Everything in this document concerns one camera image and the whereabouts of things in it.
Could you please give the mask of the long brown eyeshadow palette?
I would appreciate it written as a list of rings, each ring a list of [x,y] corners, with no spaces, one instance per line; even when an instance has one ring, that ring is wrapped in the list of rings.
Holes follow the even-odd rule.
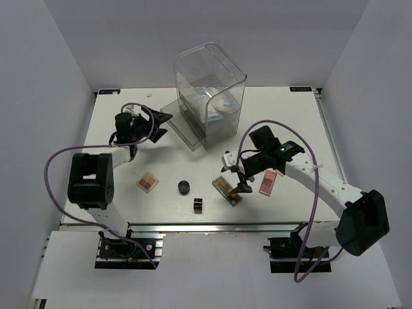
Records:
[[[222,176],[217,177],[212,181],[212,186],[223,196],[223,198],[231,205],[236,206],[242,197],[239,194],[232,193],[233,187]]]

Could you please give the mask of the small black amber cube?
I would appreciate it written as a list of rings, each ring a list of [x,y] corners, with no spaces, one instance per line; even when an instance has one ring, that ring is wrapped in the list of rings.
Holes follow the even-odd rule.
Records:
[[[193,203],[194,213],[200,214],[203,211],[203,199],[195,198]]]

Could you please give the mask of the cotton pad pack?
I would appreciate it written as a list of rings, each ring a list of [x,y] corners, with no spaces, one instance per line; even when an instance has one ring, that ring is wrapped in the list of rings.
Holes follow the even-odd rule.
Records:
[[[208,102],[216,94],[216,88],[210,86],[194,87],[193,91],[202,102]]]
[[[207,106],[207,115],[205,119],[208,122],[213,122],[221,120],[224,116],[227,116],[232,113],[232,104],[226,95],[218,95],[215,98],[212,98],[210,103],[206,103]]]

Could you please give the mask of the round black jar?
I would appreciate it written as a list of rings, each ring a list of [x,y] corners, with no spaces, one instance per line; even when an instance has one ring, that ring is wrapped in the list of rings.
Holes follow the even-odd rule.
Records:
[[[190,192],[190,184],[186,180],[182,180],[178,183],[178,191],[180,194],[186,195]]]

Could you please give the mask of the clear acrylic makeup organizer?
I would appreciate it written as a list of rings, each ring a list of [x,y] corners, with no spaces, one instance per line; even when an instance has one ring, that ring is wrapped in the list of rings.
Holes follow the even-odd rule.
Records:
[[[195,151],[208,150],[238,132],[247,74],[215,42],[177,55],[177,99],[160,109],[168,125]]]

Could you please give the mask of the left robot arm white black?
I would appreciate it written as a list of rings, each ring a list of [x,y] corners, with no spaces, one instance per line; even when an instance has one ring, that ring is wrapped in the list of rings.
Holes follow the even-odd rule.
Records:
[[[141,110],[148,119],[124,110],[115,116],[115,132],[101,153],[74,154],[68,182],[69,201],[88,212],[108,233],[118,236],[113,247],[123,257],[135,252],[136,241],[127,235],[129,223],[113,203],[113,170],[134,160],[139,143],[159,141],[167,132],[160,126],[173,117],[147,106]]]

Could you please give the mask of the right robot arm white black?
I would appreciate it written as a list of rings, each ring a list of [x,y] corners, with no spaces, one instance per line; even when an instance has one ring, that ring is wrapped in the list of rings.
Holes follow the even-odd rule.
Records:
[[[341,247],[360,256],[389,233],[389,220],[383,195],[354,187],[330,173],[293,141],[281,143],[268,126],[249,134],[255,154],[222,156],[223,170],[237,173],[234,193],[251,193],[252,178],[267,169],[280,172],[312,191],[338,217],[337,221],[302,223],[290,234],[292,252],[307,256],[315,247]]]

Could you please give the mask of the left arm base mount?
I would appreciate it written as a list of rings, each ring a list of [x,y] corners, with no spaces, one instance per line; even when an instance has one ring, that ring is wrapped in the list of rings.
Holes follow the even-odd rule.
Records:
[[[127,232],[127,236],[139,243],[153,262],[150,262],[143,250],[134,243],[114,236],[107,237],[103,231],[99,231],[98,234],[100,239],[95,269],[154,270],[160,262],[165,234],[147,234],[132,230]]]

